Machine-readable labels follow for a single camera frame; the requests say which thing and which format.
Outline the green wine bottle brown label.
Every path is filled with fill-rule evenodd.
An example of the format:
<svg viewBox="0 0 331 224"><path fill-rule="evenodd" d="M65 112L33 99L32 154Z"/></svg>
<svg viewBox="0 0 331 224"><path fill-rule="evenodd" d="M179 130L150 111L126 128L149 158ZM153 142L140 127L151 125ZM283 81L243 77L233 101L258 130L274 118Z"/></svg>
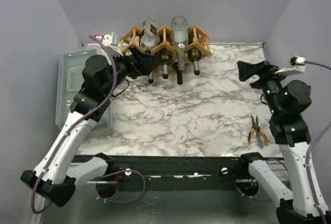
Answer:
<svg viewBox="0 0 331 224"><path fill-rule="evenodd" d="M154 71L152 70L151 73L148 76L148 83L153 84L154 83Z"/></svg>

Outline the tall green bottle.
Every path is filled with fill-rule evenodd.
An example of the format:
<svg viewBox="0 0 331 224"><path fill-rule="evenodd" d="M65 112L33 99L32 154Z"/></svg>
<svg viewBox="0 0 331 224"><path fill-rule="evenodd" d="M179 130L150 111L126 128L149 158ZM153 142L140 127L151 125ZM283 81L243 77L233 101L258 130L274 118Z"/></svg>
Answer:
<svg viewBox="0 0 331 224"><path fill-rule="evenodd" d="M164 41L171 42L170 35L165 30L163 30L159 41L160 43L163 43ZM172 52L169 51L165 46L163 46L159 51L159 56L161 58L160 64L162 65L162 77L163 79L168 79L169 65L172 62Z"/></svg>

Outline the clear square glass bottle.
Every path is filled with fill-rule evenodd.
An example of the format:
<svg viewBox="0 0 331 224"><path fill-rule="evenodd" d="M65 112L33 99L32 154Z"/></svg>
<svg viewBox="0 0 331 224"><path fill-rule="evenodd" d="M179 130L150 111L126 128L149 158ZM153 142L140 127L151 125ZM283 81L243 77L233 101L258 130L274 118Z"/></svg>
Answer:
<svg viewBox="0 0 331 224"><path fill-rule="evenodd" d="M151 55L152 49L158 43L157 36L158 20L153 14L148 14L142 24L143 32L140 38L140 46L145 49L145 54Z"/></svg>

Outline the green bottle silver neck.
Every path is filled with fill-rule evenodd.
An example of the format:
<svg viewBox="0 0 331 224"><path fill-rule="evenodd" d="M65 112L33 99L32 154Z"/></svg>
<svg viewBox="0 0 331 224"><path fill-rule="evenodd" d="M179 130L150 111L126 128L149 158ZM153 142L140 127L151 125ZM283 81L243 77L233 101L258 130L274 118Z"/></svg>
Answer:
<svg viewBox="0 0 331 224"><path fill-rule="evenodd" d="M194 43L195 40L200 41L199 35L197 34L197 37L195 38L194 32L192 32L191 34L189 34L188 44L190 45ZM192 62L194 74L196 76L199 76L200 75L199 61L202 57L202 52L198 48L192 47L191 49L188 49L187 56L189 61Z"/></svg>

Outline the clear round glass bottle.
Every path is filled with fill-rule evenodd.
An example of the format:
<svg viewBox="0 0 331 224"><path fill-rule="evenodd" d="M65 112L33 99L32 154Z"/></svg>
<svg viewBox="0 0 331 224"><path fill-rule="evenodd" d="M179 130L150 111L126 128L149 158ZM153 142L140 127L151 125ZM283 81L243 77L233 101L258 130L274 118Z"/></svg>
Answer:
<svg viewBox="0 0 331 224"><path fill-rule="evenodd" d="M178 70L185 69L185 53L188 46L188 25L187 20L183 16L176 16L171 22L172 30L172 45L177 53Z"/></svg>

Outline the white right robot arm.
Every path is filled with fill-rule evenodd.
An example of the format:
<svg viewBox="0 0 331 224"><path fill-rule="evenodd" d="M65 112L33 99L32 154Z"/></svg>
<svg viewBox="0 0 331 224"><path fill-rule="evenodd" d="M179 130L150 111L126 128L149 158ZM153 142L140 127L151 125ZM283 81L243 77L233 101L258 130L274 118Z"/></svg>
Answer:
<svg viewBox="0 0 331 224"><path fill-rule="evenodd" d="M272 114L269 128L282 153L291 187L274 174L259 153L241 155L238 173L243 178L257 180L276 207L279 223L330 223L330 209L319 188L312 161L312 149L317 142L311 140L302 117L302 112L312 103L311 87L300 80L286 86L281 84L287 76L304 73L307 61L297 55L291 58L290 64L280 69L268 61L237 62L241 82L259 77L250 86L262 90Z"/></svg>

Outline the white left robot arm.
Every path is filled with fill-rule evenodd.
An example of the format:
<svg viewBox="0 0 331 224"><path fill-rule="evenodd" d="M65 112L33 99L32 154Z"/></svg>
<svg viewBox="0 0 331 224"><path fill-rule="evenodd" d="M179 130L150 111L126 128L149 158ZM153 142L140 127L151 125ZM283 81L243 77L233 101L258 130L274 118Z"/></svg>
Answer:
<svg viewBox="0 0 331 224"><path fill-rule="evenodd" d="M40 195L62 207L75 190L100 177L111 179L116 172L111 157L99 153L89 161L70 169L81 143L97 125L109 107L116 87L127 77L136 79L149 75L159 57L130 46L131 55L92 55L82 70L83 84L75 95L66 122L43 160L33 169L25 170L20 180L32 190L31 209L40 214L46 210L35 208L35 196Z"/></svg>

